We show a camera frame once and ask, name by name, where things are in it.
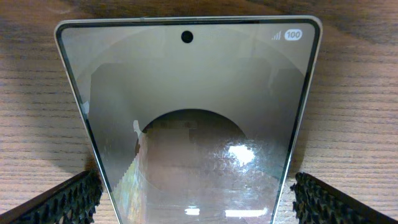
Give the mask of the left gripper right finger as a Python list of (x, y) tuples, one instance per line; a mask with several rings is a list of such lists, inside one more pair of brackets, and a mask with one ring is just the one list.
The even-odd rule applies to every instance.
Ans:
[(296, 173), (295, 180), (290, 190), (295, 194), (293, 211), (299, 223), (397, 224), (397, 220), (306, 172)]

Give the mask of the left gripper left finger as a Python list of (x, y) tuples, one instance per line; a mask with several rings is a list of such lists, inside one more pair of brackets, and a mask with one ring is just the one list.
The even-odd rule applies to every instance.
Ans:
[(98, 173), (86, 170), (1, 214), (1, 223), (94, 223), (102, 193)]

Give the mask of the Galaxy S25 Ultra smartphone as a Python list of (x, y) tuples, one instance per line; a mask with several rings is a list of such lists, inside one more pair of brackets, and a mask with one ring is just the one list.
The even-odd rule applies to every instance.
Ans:
[(54, 31), (119, 223), (274, 223), (315, 16), (75, 19)]

